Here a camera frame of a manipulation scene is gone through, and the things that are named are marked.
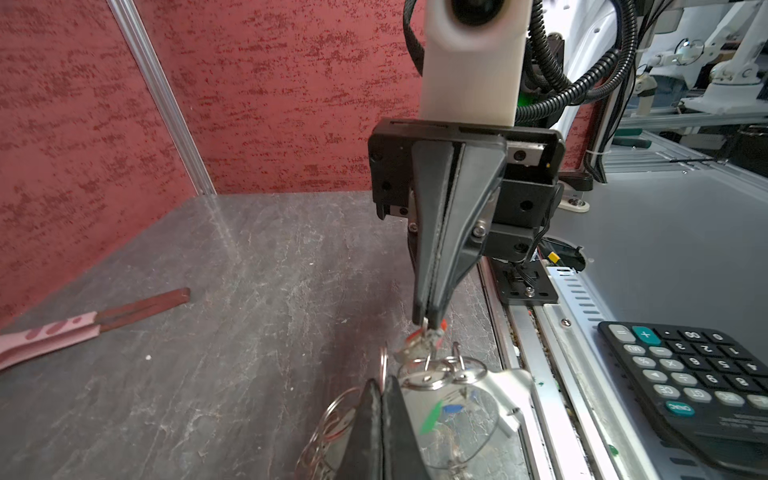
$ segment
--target gray tabletop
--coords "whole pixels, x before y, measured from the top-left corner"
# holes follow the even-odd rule
[[[413,330],[405,225],[369,196],[193,199],[26,313],[13,330],[192,290],[0,373],[0,478],[291,478],[327,404]],[[474,271],[448,321],[499,367]]]
[[[721,329],[768,362],[768,181],[733,167],[609,180],[550,234],[584,246],[616,320]]]

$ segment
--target black bracket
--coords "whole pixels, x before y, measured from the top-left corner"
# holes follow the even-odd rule
[[[412,321],[431,329],[480,256],[529,258],[562,195],[554,130],[385,118],[368,152],[379,218],[409,219]]]
[[[533,291],[526,290],[527,285],[518,275],[511,263],[491,259],[491,268],[496,277],[498,297],[505,305],[540,306],[545,303],[557,303],[558,291],[547,277],[547,270],[541,262],[519,263],[517,268],[532,280]]]

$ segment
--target calculator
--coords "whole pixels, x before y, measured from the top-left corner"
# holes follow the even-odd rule
[[[715,468],[768,476],[768,368],[752,353],[719,330],[621,322],[598,330],[662,439]]]

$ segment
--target green sticker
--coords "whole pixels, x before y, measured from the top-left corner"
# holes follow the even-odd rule
[[[435,408],[432,409],[432,411],[427,415],[427,418],[424,420],[424,423],[422,424],[422,431],[419,433],[420,435],[426,435],[430,433],[434,428],[435,424],[438,420],[440,420],[440,414],[442,413],[442,400],[437,402],[435,405]]]

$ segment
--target red textured wall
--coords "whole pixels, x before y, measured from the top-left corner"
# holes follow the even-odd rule
[[[584,152],[589,147],[589,138],[595,130],[594,116],[598,105],[593,103],[579,107],[568,136],[565,138],[565,157],[560,170],[577,170],[581,166],[581,159],[584,158]]]
[[[373,125],[418,111],[402,0],[136,4],[219,193],[368,190]]]
[[[107,3],[0,2],[0,326],[192,195]]]

